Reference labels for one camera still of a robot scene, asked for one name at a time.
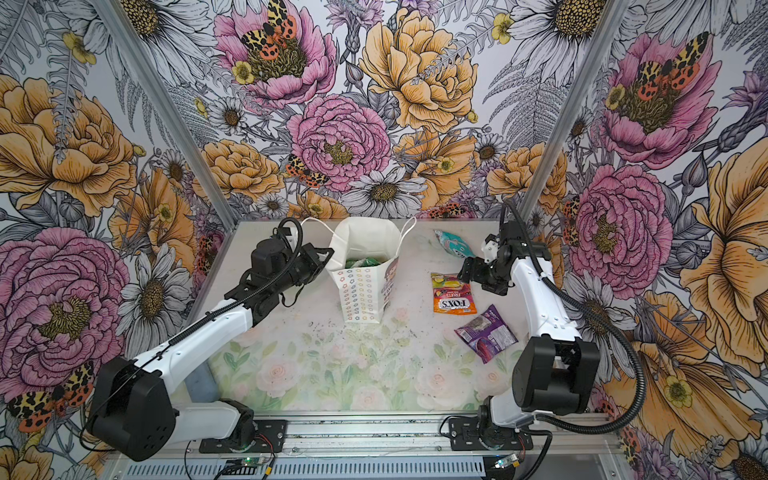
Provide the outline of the pink yellow Fox's candy bag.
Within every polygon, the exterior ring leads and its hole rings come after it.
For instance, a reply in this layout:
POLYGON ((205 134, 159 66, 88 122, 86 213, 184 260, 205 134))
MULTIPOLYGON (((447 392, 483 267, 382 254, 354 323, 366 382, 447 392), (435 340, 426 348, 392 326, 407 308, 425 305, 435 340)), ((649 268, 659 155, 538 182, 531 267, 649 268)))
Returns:
POLYGON ((471 286, 456 274, 431 274, 433 311, 436 314, 471 315, 477 312, 471 286))

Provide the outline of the dark green snack packet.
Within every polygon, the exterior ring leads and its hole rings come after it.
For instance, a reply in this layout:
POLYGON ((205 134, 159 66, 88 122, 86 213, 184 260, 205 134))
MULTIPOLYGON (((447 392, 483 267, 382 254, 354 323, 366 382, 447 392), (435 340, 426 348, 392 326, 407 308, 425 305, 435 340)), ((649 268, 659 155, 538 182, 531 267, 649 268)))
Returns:
POLYGON ((377 267, 380 266, 382 263, 384 263, 384 260, 375 258, 375 257, 365 257, 360 259, 348 259, 345 263, 346 269, 355 269, 355 268, 369 268, 369 267, 377 267))

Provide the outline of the white printed paper bag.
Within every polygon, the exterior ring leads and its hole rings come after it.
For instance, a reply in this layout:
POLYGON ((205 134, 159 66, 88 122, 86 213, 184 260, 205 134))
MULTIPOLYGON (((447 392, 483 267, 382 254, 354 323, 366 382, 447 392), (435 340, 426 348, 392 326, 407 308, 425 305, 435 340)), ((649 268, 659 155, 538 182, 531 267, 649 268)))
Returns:
POLYGON ((345 322, 381 322, 394 290, 403 243, 416 224, 414 217, 401 227, 387 219, 349 217, 334 228, 325 227, 332 233, 329 248, 334 250, 325 270, 338 288, 345 322), (348 259, 365 257, 375 257, 384 263, 377 267, 345 268, 348 259))

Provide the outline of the purple snack packet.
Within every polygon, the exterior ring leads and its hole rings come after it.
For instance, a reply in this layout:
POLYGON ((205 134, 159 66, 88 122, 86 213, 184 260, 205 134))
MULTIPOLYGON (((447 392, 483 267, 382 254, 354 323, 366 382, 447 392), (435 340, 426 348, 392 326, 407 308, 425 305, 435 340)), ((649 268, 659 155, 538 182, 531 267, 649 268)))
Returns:
POLYGON ((484 364, 518 343, 517 337, 503 320, 495 305, 490 305, 482 314, 458 327, 454 332, 484 364))

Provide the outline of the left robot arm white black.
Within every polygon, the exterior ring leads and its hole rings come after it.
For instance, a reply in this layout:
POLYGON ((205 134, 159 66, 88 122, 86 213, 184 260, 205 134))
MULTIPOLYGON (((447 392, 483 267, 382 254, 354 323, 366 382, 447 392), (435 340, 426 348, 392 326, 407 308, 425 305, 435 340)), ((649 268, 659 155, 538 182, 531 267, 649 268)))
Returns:
POLYGON ((175 404, 170 396, 225 344, 254 328, 302 290, 334 255, 304 240, 300 221, 286 218, 251 253, 250 267, 217 307, 132 359, 116 357, 97 375, 85 432, 133 461, 167 444, 214 440, 244 451, 256 438, 254 412, 234 400, 175 404))

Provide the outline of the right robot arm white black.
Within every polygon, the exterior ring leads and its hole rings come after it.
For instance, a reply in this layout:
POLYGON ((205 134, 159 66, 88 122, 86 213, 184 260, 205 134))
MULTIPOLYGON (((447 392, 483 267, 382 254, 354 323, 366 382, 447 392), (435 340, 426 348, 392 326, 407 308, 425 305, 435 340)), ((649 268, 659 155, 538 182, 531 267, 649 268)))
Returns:
POLYGON ((551 278, 551 255, 545 244, 528 239, 524 226, 502 220, 498 233, 486 237, 483 255, 465 259, 459 279, 500 296, 519 290, 529 338, 511 386, 479 407, 476 432, 489 449, 523 448, 517 435, 537 414, 586 410, 600 352, 595 343, 581 339, 557 290, 545 284, 551 278))

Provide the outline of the teal snack packet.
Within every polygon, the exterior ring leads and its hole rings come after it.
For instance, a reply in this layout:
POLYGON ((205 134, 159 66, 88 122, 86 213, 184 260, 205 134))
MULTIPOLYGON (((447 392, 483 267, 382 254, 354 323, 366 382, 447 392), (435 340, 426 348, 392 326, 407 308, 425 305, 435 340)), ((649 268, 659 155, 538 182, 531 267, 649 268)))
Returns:
POLYGON ((435 230, 434 234, 440 246, 448 254, 462 259, 475 257, 470 245, 461 236, 443 230, 435 230))

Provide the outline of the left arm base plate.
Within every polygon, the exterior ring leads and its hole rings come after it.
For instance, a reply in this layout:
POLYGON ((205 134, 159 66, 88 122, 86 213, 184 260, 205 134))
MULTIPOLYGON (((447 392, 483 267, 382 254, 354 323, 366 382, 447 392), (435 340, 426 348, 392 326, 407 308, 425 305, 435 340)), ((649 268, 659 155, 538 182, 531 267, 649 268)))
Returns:
POLYGON ((286 440, 286 420, 256 419, 239 425, 225 439, 203 439, 199 452, 202 454, 225 453, 280 453, 286 440))

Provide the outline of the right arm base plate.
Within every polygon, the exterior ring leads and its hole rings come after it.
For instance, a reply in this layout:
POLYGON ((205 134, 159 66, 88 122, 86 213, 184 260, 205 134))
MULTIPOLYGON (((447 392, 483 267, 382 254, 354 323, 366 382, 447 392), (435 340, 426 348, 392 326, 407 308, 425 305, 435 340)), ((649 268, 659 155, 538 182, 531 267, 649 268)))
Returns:
POLYGON ((448 416, 439 432, 445 436, 452 451, 519 451, 534 447, 532 437, 493 423, 482 424, 476 416, 448 416))

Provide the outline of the aluminium frame rail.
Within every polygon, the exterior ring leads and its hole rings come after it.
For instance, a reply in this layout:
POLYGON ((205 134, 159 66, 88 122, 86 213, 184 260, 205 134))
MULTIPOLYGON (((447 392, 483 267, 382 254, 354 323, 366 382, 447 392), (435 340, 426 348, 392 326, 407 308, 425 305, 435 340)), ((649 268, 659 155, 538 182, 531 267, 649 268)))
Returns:
POLYGON ((363 451, 452 451, 449 440, 439 430, 448 416, 468 413, 387 413, 360 415, 346 412, 318 415, 289 415, 272 412, 256 415, 251 411, 225 409, 216 413, 208 404, 190 404, 174 410, 167 419, 130 420, 126 427, 97 427, 93 433, 110 447, 141 462, 168 446, 197 443, 203 439, 225 439, 239 425, 256 419, 286 420, 286 440, 280 453, 328 451, 352 455, 363 451))

